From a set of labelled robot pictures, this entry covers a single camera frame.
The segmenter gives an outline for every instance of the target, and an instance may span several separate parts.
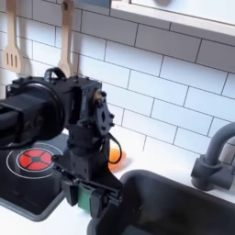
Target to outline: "cabinet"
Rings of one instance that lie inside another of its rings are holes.
[[[112,8],[235,36],[234,0],[113,0]]]

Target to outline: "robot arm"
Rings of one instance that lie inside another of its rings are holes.
[[[69,130],[65,153],[53,157],[54,173],[61,177],[71,206],[79,203],[80,190],[89,192],[93,218],[122,199],[122,184],[108,169],[109,141],[118,142],[109,133],[114,116],[101,88],[97,81],[79,76],[67,79],[53,68],[43,78],[15,80],[7,87],[6,100],[0,102],[0,150],[50,140],[64,128]]]

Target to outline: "orange object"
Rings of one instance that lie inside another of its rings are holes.
[[[110,149],[109,160],[111,162],[117,161],[119,156],[120,156],[120,150],[115,149],[115,148],[111,148]],[[115,172],[115,171],[121,170],[123,168],[123,166],[124,166],[124,162],[126,160],[126,156],[127,156],[127,154],[123,151],[122,152],[122,158],[121,158],[119,163],[117,163],[117,164],[109,163],[108,164],[108,168],[110,169],[110,171]]]

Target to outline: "white subway tile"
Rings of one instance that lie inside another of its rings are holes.
[[[235,99],[234,87],[235,87],[235,74],[230,73],[227,82],[224,86],[223,95]]]
[[[129,69],[101,62],[85,56],[79,57],[78,73],[102,82],[128,87]]]
[[[56,28],[56,46],[62,46],[62,29]],[[106,41],[78,32],[72,32],[71,51],[99,60],[105,58]]]
[[[0,99],[6,98],[6,87],[0,84]]]
[[[128,110],[124,111],[122,126],[169,143],[173,143],[173,138],[176,132],[175,126]]]
[[[0,12],[0,31],[7,32],[6,13]]]
[[[123,151],[127,154],[131,152],[140,153],[143,150],[145,136],[135,131],[115,126],[111,129],[112,135],[118,140]]]
[[[131,71],[129,90],[182,106],[185,101],[187,86]]]
[[[235,73],[235,47],[203,40],[197,62]]]
[[[13,80],[17,79],[17,74],[8,70],[0,68],[0,84],[11,84]]]
[[[55,27],[19,17],[17,19],[17,35],[54,46]]]
[[[83,12],[82,32],[133,46],[137,24],[122,19]]]
[[[122,117],[123,117],[123,108],[108,104],[108,109],[111,114],[115,115],[114,123],[121,126],[121,121],[122,121]]]
[[[200,154],[206,154],[211,138],[196,134],[194,132],[178,129],[174,144],[190,151],[195,151]],[[235,153],[235,146],[225,144],[219,159],[222,162],[231,164]]]
[[[18,16],[32,18],[32,0],[18,0],[16,3]],[[6,0],[0,1],[0,11],[6,11]]]
[[[0,50],[4,50],[7,45],[7,34],[0,32]],[[32,41],[17,37],[17,45],[24,57],[32,58]]]
[[[232,108],[235,106],[235,100],[221,95],[189,88],[185,106],[217,118],[235,120],[235,109]]]
[[[60,27],[62,25],[62,7],[46,1],[33,0],[33,19]]]
[[[3,51],[0,50],[0,67],[3,68],[4,67],[4,62],[3,62]]]
[[[177,130],[174,145],[200,154],[205,154],[207,152],[209,142],[209,137],[179,128]]]
[[[153,118],[174,124],[175,126],[190,129],[207,135],[212,117],[184,107],[175,106],[160,100],[154,100],[151,116]]]
[[[103,84],[103,90],[107,92],[108,103],[124,107],[146,116],[151,114],[153,98],[110,84]]]
[[[194,27],[172,23],[171,31],[184,33],[184,34],[195,36],[201,39],[214,40],[217,42],[235,46],[235,41],[234,41],[233,36],[205,30],[202,28],[194,28]]]
[[[199,154],[181,149],[177,146],[174,146],[169,143],[162,142],[160,140],[147,137],[144,151],[149,155],[160,156],[163,159],[169,159],[169,163],[172,164],[172,161],[181,163],[181,166],[188,167],[189,165],[194,165],[196,158],[199,157]]]
[[[214,118],[208,136],[213,137],[219,129],[223,128],[227,124],[229,124],[228,121]]]
[[[39,77],[44,77],[46,70],[52,67],[50,65],[41,62],[35,62],[29,59],[25,59],[25,66],[28,66],[26,68],[27,71],[25,74]]]
[[[200,39],[163,29],[139,25],[136,46],[194,62]]]
[[[38,42],[33,42],[33,59],[37,62],[57,66],[61,57],[61,50]],[[73,72],[77,73],[78,55],[71,53]]]
[[[160,20],[158,18],[141,16],[141,15],[137,15],[137,14],[133,14],[130,12],[125,12],[125,11],[120,11],[116,9],[111,9],[110,16],[141,23],[143,25],[153,26],[156,28],[169,29],[170,27],[170,22],[168,21]]]
[[[62,7],[41,0],[33,0],[33,18],[43,23],[62,26]],[[73,10],[73,30],[80,31],[82,11]]]
[[[227,73],[195,63],[165,57],[161,77],[220,94]]]
[[[102,15],[109,16],[109,9],[105,8],[105,7],[94,6],[94,5],[91,5],[91,4],[77,3],[77,2],[74,2],[74,6],[76,8],[80,8],[80,9],[83,9],[83,10],[86,10],[86,11],[96,12],[96,13],[99,13],[99,14],[102,14]]]
[[[108,41],[106,61],[158,76],[162,55]]]

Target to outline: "green object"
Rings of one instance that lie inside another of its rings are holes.
[[[86,190],[84,188],[79,188],[77,206],[83,209],[84,211],[90,213],[91,212],[90,198],[91,198],[91,191]]]

